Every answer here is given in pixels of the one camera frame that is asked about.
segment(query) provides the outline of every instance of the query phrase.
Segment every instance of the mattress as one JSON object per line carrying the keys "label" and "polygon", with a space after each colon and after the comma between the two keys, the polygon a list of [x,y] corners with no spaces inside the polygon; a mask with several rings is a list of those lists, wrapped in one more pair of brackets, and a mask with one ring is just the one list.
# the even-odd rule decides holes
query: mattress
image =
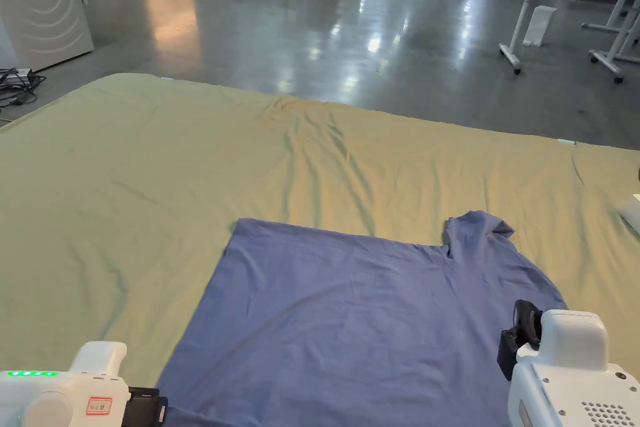
{"label": "mattress", "polygon": [[640,375],[640,238],[617,211],[637,151],[118,74],[0,129],[0,152],[0,369],[119,340],[123,377],[154,384],[239,218],[442,244],[484,210]]}

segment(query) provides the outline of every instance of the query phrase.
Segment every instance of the red label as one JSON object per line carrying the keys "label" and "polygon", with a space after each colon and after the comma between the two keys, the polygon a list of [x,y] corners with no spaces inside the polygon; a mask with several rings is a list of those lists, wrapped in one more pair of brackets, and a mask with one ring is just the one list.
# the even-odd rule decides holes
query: red label
{"label": "red label", "polygon": [[110,397],[91,397],[86,405],[88,416],[108,416],[113,399]]}

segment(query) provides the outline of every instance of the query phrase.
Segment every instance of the blue t-shirt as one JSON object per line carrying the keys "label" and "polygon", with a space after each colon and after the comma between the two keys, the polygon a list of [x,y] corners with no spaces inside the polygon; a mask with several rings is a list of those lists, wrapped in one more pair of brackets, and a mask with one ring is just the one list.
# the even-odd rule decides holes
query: blue t-shirt
{"label": "blue t-shirt", "polygon": [[519,298],[566,308],[484,212],[446,245],[240,219],[159,381],[167,427],[502,427]]}

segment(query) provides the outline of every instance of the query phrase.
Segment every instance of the power strip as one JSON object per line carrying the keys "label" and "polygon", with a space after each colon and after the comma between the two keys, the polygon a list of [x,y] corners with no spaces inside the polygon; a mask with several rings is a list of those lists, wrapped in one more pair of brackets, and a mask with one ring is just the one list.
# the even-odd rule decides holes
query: power strip
{"label": "power strip", "polygon": [[4,85],[32,85],[36,75],[31,69],[18,69],[17,74],[8,74],[2,84]]}

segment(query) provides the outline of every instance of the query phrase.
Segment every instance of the white cabinet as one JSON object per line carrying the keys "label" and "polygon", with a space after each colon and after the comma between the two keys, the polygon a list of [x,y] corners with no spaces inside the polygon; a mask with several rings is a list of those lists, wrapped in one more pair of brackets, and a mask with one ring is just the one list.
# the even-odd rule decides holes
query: white cabinet
{"label": "white cabinet", "polygon": [[0,0],[0,69],[38,71],[93,49],[81,0]]}

